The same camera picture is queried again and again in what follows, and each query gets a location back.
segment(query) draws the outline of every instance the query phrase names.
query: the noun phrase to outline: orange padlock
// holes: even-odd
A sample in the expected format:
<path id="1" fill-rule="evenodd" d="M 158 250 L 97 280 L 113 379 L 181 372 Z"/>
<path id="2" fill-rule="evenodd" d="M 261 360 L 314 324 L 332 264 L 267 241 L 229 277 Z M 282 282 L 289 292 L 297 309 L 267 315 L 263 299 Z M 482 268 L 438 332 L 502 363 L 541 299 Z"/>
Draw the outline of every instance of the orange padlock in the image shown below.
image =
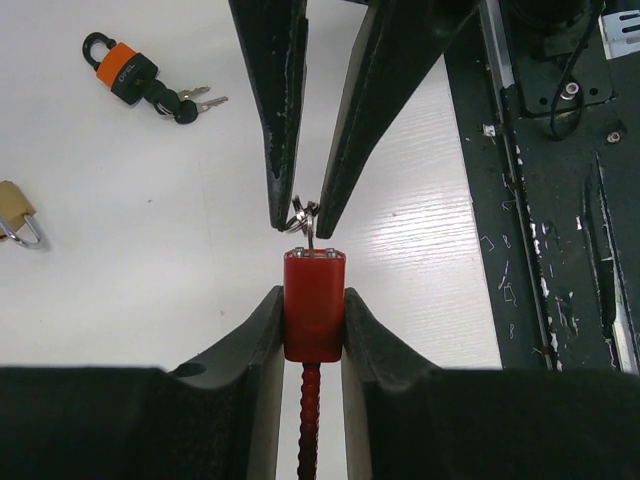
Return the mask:
<path id="1" fill-rule="evenodd" d="M 109 49 L 102 62 L 91 56 L 91 47 L 96 43 Z M 158 75 L 158 67 L 147 57 L 100 32 L 87 36 L 82 44 L 82 55 L 96 71 L 96 76 L 129 105 L 142 98 L 145 84 Z"/>

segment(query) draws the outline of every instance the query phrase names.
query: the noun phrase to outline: black cable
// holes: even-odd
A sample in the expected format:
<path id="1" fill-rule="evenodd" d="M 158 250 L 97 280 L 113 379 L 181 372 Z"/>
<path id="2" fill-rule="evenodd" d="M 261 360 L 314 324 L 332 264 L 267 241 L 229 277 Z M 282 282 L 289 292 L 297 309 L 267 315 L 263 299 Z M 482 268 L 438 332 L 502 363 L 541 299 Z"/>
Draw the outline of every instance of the black cable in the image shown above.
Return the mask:
<path id="1" fill-rule="evenodd" d="M 578 60 L 580 59 L 580 55 L 582 55 L 582 52 L 584 52 L 584 50 L 587 48 L 589 39 L 591 38 L 591 35 L 593 34 L 594 30 L 598 26 L 598 20 L 600 18 L 600 14 L 602 13 L 604 5 L 605 5 L 605 0 L 591 0 L 591 16 L 589 17 L 589 23 L 587 24 L 587 28 L 582 34 L 582 38 L 580 39 L 578 46 L 573 51 L 573 53 L 571 54 L 571 57 L 569 58 L 569 61 L 564 67 L 562 78 L 560 79 L 560 83 L 558 83 L 558 88 L 556 89 L 556 93 L 553 96 L 553 101 L 551 102 L 551 120 L 549 122 L 549 128 L 551 129 L 551 135 L 553 136 L 554 140 L 558 140 L 558 141 L 564 140 L 569 135 L 574 133 L 580 124 L 580 120 L 582 119 L 585 100 L 584 100 L 584 93 L 582 92 L 582 88 L 580 88 L 580 92 L 578 92 L 578 101 L 580 102 L 580 107 L 578 109 L 577 119 L 573 122 L 569 130 L 564 132 L 562 135 L 559 134 L 558 131 L 556 130 L 556 116 L 557 116 L 556 111 L 558 109 L 558 103 L 560 103 L 560 97 L 562 95 L 562 92 L 564 92 L 564 89 L 566 88 L 567 83 L 569 83 L 569 81 L 571 80 L 571 74 L 573 72 L 573 69 L 576 66 L 576 63 L 578 63 Z"/>

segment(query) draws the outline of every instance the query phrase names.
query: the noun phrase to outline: metal bracket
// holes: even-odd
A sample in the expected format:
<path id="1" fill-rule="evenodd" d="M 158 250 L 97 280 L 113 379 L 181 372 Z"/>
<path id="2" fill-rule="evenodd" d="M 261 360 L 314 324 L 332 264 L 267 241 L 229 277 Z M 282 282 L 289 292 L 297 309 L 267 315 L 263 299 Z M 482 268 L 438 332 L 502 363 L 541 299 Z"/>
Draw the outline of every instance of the metal bracket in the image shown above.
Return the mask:
<path id="1" fill-rule="evenodd" d="M 605 15 L 602 29 L 611 58 L 640 52 L 640 10 Z"/>

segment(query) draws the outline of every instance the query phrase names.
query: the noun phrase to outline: brass padlock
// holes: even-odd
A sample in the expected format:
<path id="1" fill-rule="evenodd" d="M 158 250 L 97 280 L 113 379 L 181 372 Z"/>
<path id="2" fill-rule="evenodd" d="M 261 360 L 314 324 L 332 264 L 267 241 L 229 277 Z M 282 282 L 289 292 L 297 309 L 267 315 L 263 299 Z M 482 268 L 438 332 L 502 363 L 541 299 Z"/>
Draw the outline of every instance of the brass padlock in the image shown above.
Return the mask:
<path id="1" fill-rule="evenodd" d="M 6 180 L 0 182 L 0 241 L 11 238 L 22 247 L 40 248 L 42 235 L 33 221 L 35 213 L 29 200 L 13 182 Z M 18 230 L 25 224 L 33 232 L 35 242 L 25 240 L 18 235 Z"/>

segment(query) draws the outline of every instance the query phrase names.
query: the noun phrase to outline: black padlock body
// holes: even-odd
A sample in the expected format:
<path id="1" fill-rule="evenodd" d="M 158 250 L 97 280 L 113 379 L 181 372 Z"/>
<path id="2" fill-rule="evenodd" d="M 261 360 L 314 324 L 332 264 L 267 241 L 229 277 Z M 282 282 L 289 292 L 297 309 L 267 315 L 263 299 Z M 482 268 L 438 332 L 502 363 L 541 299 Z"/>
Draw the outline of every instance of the black padlock body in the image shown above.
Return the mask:
<path id="1" fill-rule="evenodd" d="M 136 53 L 120 69 L 111 91 L 128 105 L 142 98 L 145 84 L 156 78 L 158 67 L 141 53 Z"/>

